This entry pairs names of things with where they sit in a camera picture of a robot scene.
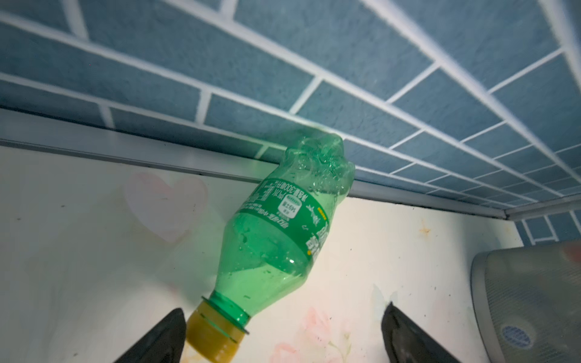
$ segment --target bottle label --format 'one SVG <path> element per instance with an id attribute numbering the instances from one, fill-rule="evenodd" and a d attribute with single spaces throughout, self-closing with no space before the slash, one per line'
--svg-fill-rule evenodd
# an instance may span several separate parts
<path id="1" fill-rule="evenodd" d="M 319 202 L 303 188 L 283 179 L 263 180 L 238 212 L 277 227 L 313 262 L 329 234 L 329 220 Z"/>

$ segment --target bottle cap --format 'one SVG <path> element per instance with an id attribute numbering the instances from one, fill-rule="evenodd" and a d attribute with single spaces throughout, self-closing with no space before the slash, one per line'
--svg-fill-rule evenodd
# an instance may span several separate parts
<path id="1" fill-rule="evenodd" d="M 188 343 L 212 363 L 229 363 L 244 335 L 206 300 L 189 317 L 186 329 Z"/>

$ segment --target blue tiled wall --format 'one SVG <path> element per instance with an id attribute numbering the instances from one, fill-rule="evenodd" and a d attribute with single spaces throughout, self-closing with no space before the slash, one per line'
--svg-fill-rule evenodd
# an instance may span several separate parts
<path id="1" fill-rule="evenodd" d="M 581 238 L 581 210 L 544 215 L 516 222 L 525 246 Z"/>
<path id="2" fill-rule="evenodd" d="M 492 208 L 581 192 L 581 64 L 534 0 L 77 1 L 0 2 L 0 107 L 272 163 L 338 132 L 359 180 Z"/>

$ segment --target pink heart print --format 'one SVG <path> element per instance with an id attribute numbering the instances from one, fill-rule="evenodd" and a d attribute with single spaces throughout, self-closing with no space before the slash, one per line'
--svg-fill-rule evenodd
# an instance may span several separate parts
<path id="1" fill-rule="evenodd" d="M 190 228 L 208 201 L 206 184 L 193 176 L 180 179 L 172 188 L 155 174 L 139 172 L 129 177 L 123 192 L 141 224 L 169 243 Z"/>

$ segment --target soda bottle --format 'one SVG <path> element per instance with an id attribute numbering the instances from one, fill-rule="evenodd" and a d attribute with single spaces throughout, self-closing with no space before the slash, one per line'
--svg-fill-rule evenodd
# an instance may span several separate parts
<path id="1" fill-rule="evenodd" d="M 286 150 L 225 227 L 216 287 L 187 324 L 201 355 L 230 362 L 250 318 L 305 282 L 354 171 L 337 135 Z"/>

